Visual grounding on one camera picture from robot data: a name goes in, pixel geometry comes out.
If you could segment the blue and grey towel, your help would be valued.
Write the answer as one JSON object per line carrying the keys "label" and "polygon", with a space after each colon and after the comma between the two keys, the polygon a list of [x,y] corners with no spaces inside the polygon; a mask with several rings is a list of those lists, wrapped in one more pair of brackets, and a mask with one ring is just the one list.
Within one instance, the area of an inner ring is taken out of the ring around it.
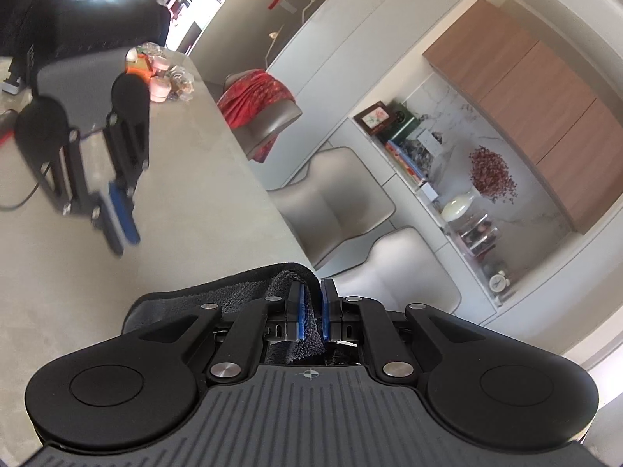
{"label": "blue and grey towel", "polygon": [[274,263],[226,276],[207,284],[141,296],[129,309],[123,334],[168,321],[203,304],[216,304],[225,316],[235,317],[251,302],[270,297],[284,300],[268,314],[267,325],[286,330],[287,339],[266,348],[266,365],[320,362],[326,354],[317,319],[322,308],[318,278],[299,263]]}

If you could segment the pink candle jar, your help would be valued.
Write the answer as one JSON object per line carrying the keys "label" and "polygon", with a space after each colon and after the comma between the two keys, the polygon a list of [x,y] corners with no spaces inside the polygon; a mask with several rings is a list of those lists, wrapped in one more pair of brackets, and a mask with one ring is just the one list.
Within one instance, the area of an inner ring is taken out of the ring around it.
{"label": "pink candle jar", "polygon": [[153,76],[149,80],[150,100],[156,104],[165,102],[171,93],[171,82],[167,77]]}

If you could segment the orange snack package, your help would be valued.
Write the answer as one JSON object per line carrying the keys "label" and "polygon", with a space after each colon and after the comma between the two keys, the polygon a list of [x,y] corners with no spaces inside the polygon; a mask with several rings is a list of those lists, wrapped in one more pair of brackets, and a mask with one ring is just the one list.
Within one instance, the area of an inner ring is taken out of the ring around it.
{"label": "orange snack package", "polygon": [[153,71],[149,58],[145,55],[138,55],[134,61],[126,61],[126,73],[138,76],[142,81],[148,83],[153,76]]}

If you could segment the beige chair near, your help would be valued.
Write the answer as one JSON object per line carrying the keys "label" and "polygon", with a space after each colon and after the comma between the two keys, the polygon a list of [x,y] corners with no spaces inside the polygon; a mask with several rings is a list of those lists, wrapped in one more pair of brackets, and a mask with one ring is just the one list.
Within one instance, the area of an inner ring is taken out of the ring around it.
{"label": "beige chair near", "polygon": [[314,268],[345,242],[385,223],[396,205],[348,147],[310,159],[305,176],[268,195]]}

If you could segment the chair with red cloth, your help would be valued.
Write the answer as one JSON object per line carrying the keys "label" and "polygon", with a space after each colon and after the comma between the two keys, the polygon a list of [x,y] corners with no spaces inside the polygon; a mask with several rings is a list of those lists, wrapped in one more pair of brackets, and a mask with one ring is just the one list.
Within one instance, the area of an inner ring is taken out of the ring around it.
{"label": "chair with red cloth", "polygon": [[264,70],[229,75],[218,109],[246,157],[258,163],[265,162],[278,136],[302,116],[290,90]]}

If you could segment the white vase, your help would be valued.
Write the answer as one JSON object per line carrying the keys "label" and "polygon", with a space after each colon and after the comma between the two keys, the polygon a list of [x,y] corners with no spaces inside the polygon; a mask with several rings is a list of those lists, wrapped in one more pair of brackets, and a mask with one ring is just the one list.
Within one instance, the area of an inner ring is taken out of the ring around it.
{"label": "white vase", "polygon": [[447,223],[459,219],[468,212],[475,199],[479,196],[478,190],[474,189],[455,196],[443,207],[440,216]]}

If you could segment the clear cosmetics organizer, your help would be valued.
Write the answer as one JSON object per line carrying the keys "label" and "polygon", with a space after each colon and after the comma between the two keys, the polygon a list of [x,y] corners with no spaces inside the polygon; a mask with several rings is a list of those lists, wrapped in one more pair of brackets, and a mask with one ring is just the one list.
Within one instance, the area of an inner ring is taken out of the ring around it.
{"label": "clear cosmetics organizer", "polygon": [[475,213],[460,220],[453,232],[453,241],[460,251],[473,258],[482,258],[500,239],[500,230],[489,213]]}

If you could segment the small alarm clock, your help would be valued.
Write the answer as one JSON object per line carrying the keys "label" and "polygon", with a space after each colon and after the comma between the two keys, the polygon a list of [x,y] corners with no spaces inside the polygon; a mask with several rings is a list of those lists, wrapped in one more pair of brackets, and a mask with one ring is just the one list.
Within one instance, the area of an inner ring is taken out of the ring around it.
{"label": "small alarm clock", "polygon": [[510,279],[504,271],[500,271],[489,278],[488,286],[494,294],[500,294],[510,287]]}

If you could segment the stack of books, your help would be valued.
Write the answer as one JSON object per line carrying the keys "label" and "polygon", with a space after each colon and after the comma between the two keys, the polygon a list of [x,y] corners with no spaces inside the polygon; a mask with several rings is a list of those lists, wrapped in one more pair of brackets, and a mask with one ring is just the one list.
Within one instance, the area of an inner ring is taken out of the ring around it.
{"label": "stack of books", "polygon": [[418,187],[430,181],[434,156],[423,144],[420,142],[413,144],[411,140],[407,140],[405,147],[402,147],[389,140],[384,147],[402,169],[416,181]]}

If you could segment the framed picture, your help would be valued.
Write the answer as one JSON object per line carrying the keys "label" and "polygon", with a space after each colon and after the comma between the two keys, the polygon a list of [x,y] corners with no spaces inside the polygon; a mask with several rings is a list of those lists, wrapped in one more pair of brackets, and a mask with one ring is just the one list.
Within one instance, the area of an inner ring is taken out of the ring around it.
{"label": "framed picture", "polygon": [[382,101],[378,101],[357,114],[354,120],[363,131],[376,135],[391,125],[395,118],[395,113]]}

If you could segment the dark green box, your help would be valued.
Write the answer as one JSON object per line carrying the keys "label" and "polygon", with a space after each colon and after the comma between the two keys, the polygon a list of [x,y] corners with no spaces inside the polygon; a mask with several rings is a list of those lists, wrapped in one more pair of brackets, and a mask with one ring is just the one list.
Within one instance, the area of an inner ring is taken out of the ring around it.
{"label": "dark green box", "polygon": [[389,104],[389,108],[393,111],[395,115],[395,120],[387,129],[387,140],[392,140],[397,135],[399,135],[405,128],[407,128],[409,125],[412,125],[418,119],[418,117],[412,111],[410,111],[405,104],[401,104],[396,100],[393,100]]}

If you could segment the dried red flower bouquet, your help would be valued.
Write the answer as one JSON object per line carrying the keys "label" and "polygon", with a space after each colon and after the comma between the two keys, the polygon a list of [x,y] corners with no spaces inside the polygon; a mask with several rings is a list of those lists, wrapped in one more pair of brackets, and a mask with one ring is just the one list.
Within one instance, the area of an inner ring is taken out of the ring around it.
{"label": "dried red flower bouquet", "polygon": [[480,146],[470,155],[470,179],[482,197],[495,204],[497,201],[511,202],[516,198],[516,182],[502,155]]}

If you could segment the wooden wall cabinet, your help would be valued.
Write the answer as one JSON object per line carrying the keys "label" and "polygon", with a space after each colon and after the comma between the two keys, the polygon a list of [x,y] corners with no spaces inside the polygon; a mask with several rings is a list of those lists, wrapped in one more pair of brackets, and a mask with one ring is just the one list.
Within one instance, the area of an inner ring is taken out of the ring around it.
{"label": "wooden wall cabinet", "polygon": [[622,125],[543,41],[477,0],[423,53],[587,233],[622,194]]}

